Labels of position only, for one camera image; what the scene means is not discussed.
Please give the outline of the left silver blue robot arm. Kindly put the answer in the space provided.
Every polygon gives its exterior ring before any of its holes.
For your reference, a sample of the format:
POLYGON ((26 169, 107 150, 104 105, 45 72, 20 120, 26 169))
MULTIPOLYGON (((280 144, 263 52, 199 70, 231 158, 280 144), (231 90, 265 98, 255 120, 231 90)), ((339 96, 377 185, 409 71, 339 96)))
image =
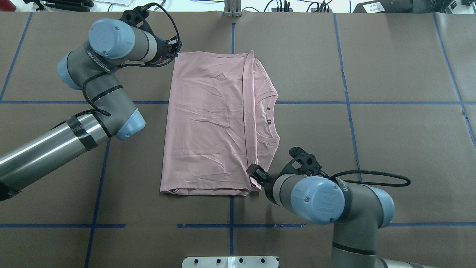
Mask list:
POLYGON ((125 140, 143 129, 141 112, 115 74, 125 67, 171 63, 182 46, 177 27, 174 30, 174 37, 162 39, 143 18, 96 20, 88 39, 57 65, 61 81, 80 90, 90 109, 1 157, 1 200, 16 196, 107 139, 125 140))

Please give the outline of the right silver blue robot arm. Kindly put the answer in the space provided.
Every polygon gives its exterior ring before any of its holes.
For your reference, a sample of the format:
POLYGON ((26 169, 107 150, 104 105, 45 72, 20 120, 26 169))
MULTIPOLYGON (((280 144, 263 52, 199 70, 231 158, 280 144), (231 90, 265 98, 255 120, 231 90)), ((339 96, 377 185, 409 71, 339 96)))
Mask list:
POLYGON ((379 258, 379 229, 390 225, 395 204, 389 193, 360 182, 311 172, 269 174, 251 164, 246 172, 274 204, 314 224, 333 224, 332 268, 422 268, 414 262, 379 258))

